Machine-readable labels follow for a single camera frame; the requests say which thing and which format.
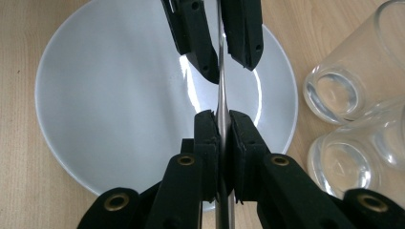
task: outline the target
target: wooden table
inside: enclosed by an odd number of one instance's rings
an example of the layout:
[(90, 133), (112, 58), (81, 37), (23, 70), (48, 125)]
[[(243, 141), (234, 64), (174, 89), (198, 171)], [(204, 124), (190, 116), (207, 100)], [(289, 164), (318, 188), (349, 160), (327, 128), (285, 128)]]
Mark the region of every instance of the wooden table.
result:
[[(0, 0), (0, 228), (76, 228), (96, 199), (53, 157), (38, 128), (33, 97), (45, 46), (86, 2)], [(383, 2), (262, 0), (264, 23), (295, 72), (299, 115), (288, 154), (304, 169), (311, 142), (335, 128), (305, 104), (304, 78)], [(204, 214), (204, 228), (214, 228), (213, 216)], [(237, 206), (236, 217), (237, 228), (260, 228), (253, 203)]]

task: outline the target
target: clear glass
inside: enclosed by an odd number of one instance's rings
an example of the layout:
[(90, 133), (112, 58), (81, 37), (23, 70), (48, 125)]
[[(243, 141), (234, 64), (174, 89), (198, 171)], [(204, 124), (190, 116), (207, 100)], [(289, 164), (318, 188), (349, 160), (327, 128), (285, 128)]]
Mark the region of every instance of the clear glass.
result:
[(356, 120), (405, 94), (405, 0), (381, 5), (304, 82), (311, 110), (330, 123)]
[(309, 176), (330, 195), (374, 190), (405, 207), (405, 96), (375, 105), (357, 120), (317, 138)]

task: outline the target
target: drinking glass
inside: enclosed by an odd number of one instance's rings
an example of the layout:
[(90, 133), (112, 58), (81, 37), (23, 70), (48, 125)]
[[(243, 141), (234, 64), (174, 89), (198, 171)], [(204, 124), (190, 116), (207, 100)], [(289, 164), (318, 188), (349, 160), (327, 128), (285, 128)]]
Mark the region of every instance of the drinking glass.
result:
[(378, 103), (357, 120), (317, 138), (309, 176), (325, 192), (366, 188), (405, 207), (405, 96)]
[(330, 123), (405, 94), (405, 0), (388, 1), (307, 76), (304, 98)]

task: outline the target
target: white plate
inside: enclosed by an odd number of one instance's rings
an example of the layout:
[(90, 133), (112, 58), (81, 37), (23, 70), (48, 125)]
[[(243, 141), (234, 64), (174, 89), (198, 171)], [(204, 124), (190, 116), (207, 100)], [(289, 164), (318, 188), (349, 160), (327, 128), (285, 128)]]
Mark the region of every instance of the white plate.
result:
[[(216, 0), (205, 0), (218, 44)], [(227, 55), (228, 107), (248, 114), (269, 149), (285, 153), (295, 129), (297, 91), (280, 44), (264, 29), (254, 73)], [(217, 108), (218, 86), (176, 51), (159, 0), (97, 0), (74, 13), (48, 44), (35, 103), (46, 141), (63, 168), (99, 195), (143, 192), (159, 182), (199, 111)]]

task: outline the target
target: wooden surface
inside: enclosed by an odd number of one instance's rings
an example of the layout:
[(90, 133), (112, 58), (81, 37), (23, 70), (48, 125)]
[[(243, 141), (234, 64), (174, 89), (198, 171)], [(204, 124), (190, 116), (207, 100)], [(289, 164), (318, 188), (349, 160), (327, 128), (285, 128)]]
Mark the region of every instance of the wooden surface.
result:
[[(38, 128), (33, 97), (45, 46), (61, 23), (86, 2), (0, 0), (0, 228), (76, 228), (96, 199), (53, 157)], [(305, 104), (304, 78), (383, 2), (262, 1), (264, 23), (282, 44), (295, 72), (299, 114), (288, 154), (304, 169), (311, 142), (335, 128)], [(236, 228), (260, 228), (255, 204), (237, 206), (236, 217)], [(214, 225), (213, 214), (204, 214), (203, 227)]]

